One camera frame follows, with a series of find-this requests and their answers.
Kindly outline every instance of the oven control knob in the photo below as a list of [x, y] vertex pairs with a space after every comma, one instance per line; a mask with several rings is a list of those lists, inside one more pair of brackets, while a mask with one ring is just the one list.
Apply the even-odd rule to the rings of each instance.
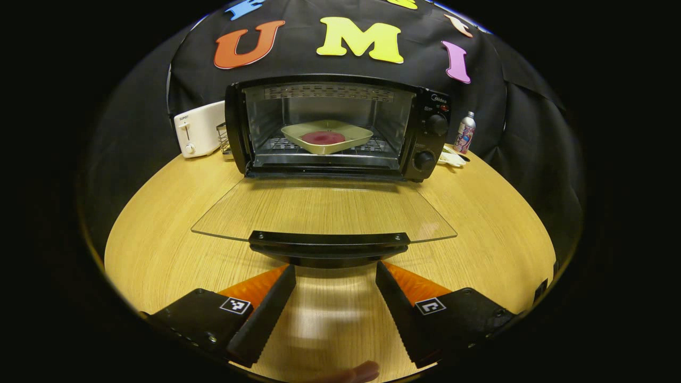
[[432, 170], [435, 167], [435, 157], [429, 151], [422, 151], [414, 157], [414, 166], [421, 171]]
[[426, 131], [429, 133], [437, 134], [442, 136], [449, 130], [449, 124], [447, 119], [441, 114], [434, 114], [426, 120]]

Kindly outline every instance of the wooden table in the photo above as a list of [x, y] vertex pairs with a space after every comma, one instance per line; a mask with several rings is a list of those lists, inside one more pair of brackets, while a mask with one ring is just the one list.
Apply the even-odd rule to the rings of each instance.
[[[463, 168], [438, 165], [418, 192], [458, 233], [416, 243], [390, 258], [399, 267], [458, 290], [472, 287], [514, 313], [532, 305], [553, 276], [551, 240], [527, 202], [472, 153]], [[118, 217], [105, 252], [109, 278], [138, 310], [155, 313], [194, 288], [220, 291], [283, 263], [244, 241], [190, 231], [243, 175], [216, 152], [163, 167]], [[301, 382], [377, 361], [376, 382], [419, 371], [374, 283], [375, 264], [352, 269], [296, 267], [297, 285], [252, 372]]]

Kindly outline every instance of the red pizza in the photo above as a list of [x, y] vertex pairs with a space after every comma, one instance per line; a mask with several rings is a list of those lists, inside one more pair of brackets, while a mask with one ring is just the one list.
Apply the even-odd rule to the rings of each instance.
[[301, 140], [315, 145], [331, 145], [345, 141], [345, 136], [336, 132], [311, 132], [303, 134]]

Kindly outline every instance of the foam letter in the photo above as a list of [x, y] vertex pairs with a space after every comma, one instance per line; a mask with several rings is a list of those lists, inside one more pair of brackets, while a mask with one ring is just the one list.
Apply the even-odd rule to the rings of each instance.
[[215, 66], [220, 69], [230, 69], [252, 64], [262, 59], [270, 52], [272, 45], [274, 45], [276, 30], [284, 24], [284, 20], [278, 20], [258, 25], [255, 28], [256, 31], [260, 31], [257, 46], [251, 52], [244, 53], [243, 55], [236, 54], [236, 45], [239, 43], [239, 38], [245, 35], [248, 29], [240, 29], [220, 37], [216, 41], [218, 45], [213, 61]]
[[415, 10], [418, 8], [416, 4], [414, 4], [414, 0], [387, 0], [387, 2], [401, 5], [405, 8], [409, 8], [410, 10]]
[[466, 63], [464, 62], [466, 51], [451, 42], [443, 41], [442, 44], [447, 47], [447, 53], [449, 54], [449, 69], [447, 69], [447, 75], [464, 84], [470, 84], [471, 78], [466, 74]]
[[326, 39], [324, 45], [317, 48], [317, 54], [323, 56], [343, 56], [347, 49], [341, 46], [345, 40], [355, 56], [362, 56], [373, 43], [374, 48], [369, 52], [372, 59], [401, 64], [405, 59], [397, 49], [398, 27], [377, 22], [362, 32], [352, 20], [345, 17], [325, 17], [320, 20], [326, 24]]
[[230, 20], [236, 20], [245, 14], [254, 11], [262, 6], [265, 0], [246, 0], [235, 5], [234, 7], [228, 8], [225, 13], [232, 12], [234, 16]]
[[445, 16], [452, 21], [452, 25], [454, 26], [454, 28], [456, 28], [457, 31], [463, 33], [465, 36], [473, 37], [473, 35], [471, 35], [471, 33], [466, 30], [468, 29], [468, 26], [461, 22], [461, 20], [448, 14], [446, 14]]

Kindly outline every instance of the pink letter i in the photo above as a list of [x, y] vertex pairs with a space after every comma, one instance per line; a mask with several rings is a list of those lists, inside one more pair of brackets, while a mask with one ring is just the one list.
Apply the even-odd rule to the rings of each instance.
[[443, 41], [442, 44], [447, 47], [447, 53], [449, 54], [449, 69], [447, 69], [447, 75], [464, 84], [470, 84], [471, 78], [466, 74], [466, 63], [464, 62], [466, 51], [451, 42]]

